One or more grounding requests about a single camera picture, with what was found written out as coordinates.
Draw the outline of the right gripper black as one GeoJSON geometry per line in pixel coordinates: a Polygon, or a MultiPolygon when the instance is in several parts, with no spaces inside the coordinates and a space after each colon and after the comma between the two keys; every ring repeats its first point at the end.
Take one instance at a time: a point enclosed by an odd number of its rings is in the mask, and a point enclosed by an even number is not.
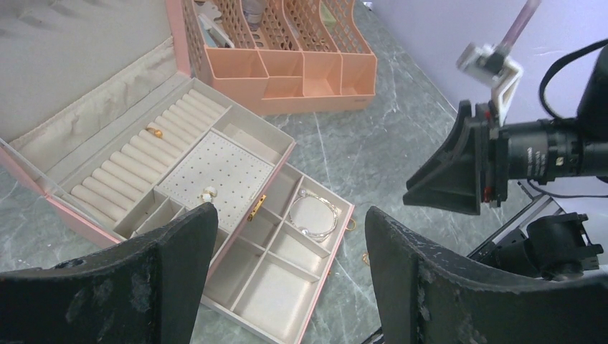
{"type": "Polygon", "coordinates": [[[513,179],[544,185],[582,176],[584,137],[573,118],[498,127],[488,104],[459,104],[446,141],[407,181],[402,201],[467,215],[481,203],[500,204],[513,179]]]}

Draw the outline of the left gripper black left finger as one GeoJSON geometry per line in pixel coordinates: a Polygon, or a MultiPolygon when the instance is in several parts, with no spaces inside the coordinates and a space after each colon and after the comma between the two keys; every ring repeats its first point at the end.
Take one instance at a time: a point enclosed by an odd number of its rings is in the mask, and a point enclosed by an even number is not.
{"type": "Polygon", "coordinates": [[[49,269],[1,274],[3,343],[189,343],[219,229],[205,203],[49,269]]]}

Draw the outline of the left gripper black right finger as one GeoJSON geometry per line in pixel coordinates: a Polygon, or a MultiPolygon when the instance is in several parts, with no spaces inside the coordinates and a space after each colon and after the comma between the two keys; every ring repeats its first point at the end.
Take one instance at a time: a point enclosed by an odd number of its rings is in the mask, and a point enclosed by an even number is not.
{"type": "Polygon", "coordinates": [[[364,228],[386,343],[607,341],[606,276],[548,282],[494,269],[377,207],[364,228]]]}

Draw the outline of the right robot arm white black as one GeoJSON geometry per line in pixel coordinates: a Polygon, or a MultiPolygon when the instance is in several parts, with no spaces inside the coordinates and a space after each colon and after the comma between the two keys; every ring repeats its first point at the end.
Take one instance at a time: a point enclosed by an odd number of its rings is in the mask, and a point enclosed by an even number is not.
{"type": "MultiPolygon", "coordinates": [[[[478,215],[481,204],[500,206],[508,183],[524,179],[534,189],[557,178],[594,176],[607,180],[607,41],[601,40],[556,60],[538,89],[548,117],[502,125],[498,103],[460,102],[444,143],[407,181],[403,202],[478,215]],[[548,108],[546,88],[565,66],[589,53],[598,57],[576,116],[548,108]]],[[[545,280],[570,280],[597,269],[600,244],[589,241],[584,214],[544,216],[525,231],[512,231],[482,262],[496,269],[545,280]]]]}

